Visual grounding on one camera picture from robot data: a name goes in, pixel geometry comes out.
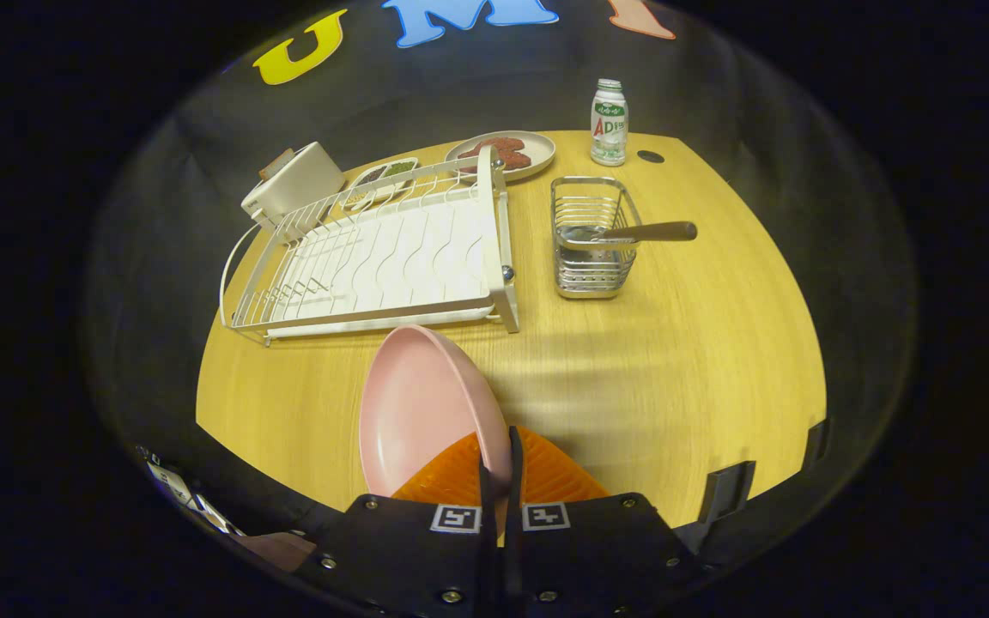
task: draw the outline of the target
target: bottle label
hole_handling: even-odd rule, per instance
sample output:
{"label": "bottle label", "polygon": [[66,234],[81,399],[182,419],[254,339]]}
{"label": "bottle label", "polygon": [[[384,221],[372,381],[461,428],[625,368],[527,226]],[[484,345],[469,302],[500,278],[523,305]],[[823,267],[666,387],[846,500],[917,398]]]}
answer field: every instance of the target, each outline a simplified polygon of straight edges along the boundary
{"label": "bottle label", "polygon": [[608,101],[593,103],[593,109],[601,116],[624,116],[624,106],[618,106],[616,103],[609,103]]}
{"label": "bottle label", "polygon": [[607,165],[624,162],[624,144],[628,141],[628,107],[623,101],[594,99],[590,114],[593,145],[590,156]]}

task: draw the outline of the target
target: white toaster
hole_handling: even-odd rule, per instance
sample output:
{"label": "white toaster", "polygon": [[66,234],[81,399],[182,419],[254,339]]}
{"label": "white toaster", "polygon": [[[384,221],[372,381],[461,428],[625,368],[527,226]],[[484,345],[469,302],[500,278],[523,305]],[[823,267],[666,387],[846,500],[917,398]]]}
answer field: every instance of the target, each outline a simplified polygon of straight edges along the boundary
{"label": "white toaster", "polygon": [[334,195],[345,177],[319,142],[300,148],[291,161],[243,198],[243,210],[260,226],[272,230],[289,212]]}

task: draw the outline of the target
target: wire basket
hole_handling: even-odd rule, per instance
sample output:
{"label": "wire basket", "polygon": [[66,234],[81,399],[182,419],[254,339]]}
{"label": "wire basket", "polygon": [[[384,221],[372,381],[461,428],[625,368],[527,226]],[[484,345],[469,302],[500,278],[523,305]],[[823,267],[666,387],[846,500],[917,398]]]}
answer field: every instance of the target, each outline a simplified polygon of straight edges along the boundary
{"label": "wire basket", "polygon": [[639,243],[594,236],[639,225],[640,214],[620,180],[600,176],[553,180],[552,240],[560,295],[616,296],[628,279]]}

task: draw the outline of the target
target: plastic bottle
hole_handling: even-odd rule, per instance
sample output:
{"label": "plastic bottle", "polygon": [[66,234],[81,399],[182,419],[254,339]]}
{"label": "plastic bottle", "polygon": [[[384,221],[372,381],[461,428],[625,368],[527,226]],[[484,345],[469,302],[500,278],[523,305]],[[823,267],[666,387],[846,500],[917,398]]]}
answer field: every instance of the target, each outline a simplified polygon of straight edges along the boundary
{"label": "plastic bottle", "polygon": [[590,132],[593,144],[590,158],[601,165],[624,164],[628,144],[628,102],[616,79],[599,79],[598,91],[590,105]]}

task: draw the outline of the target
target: yellow table surface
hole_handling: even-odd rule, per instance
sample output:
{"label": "yellow table surface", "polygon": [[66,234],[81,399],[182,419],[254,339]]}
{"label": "yellow table surface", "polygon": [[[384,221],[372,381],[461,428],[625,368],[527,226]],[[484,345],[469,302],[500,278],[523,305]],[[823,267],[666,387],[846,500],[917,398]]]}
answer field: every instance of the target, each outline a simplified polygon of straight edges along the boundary
{"label": "yellow table surface", "polygon": [[[752,497],[799,472],[827,391],[804,297],[765,228],[674,137],[632,134],[627,163],[613,168],[590,160],[585,130],[544,134],[556,143],[552,165],[509,184],[521,332],[439,327],[487,376],[507,425],[552,439],[610,492],[643,493],[670,525],[697,519],[714,470],[757,461]],[[455,144],[382,161],[415,156],[432,165]],[[639,149],[666,161],[641,160]],[[562,298],[549,185],[567,175],[615,177],[644,223],[690,220],[699,238],[642,244],[615,298]],[[267,236],[258,235],[235,271],[229,306]],[[217,314],[201,361],[197,423],[263,473],[345,510],[368,492],[358,415],[384,337],[302,337],[264,348],[224,329]]]}

